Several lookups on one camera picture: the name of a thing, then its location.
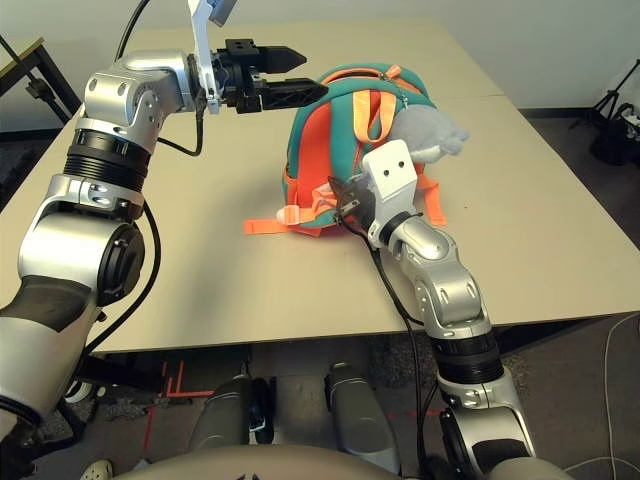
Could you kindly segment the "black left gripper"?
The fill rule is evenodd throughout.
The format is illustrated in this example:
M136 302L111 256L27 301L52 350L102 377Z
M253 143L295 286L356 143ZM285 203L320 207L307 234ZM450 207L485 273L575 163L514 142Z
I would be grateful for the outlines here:
M214 55L222 100L239 114L301 108L321 99L328 87L309 78L266 82L256 92L254 82L262 80L259 71L289 72L305 63L306 57L290 47L258 48L252 39L227 39Z

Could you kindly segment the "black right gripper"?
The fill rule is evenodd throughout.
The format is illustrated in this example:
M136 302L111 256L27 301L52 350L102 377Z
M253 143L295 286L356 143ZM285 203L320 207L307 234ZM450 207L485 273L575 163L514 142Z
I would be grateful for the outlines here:
M348 180L330 176L329 186L337 200L351 200L336 206L334 219L352 218L356 225L367 232L375 219L376 197L369 189L368 174L358 174Z

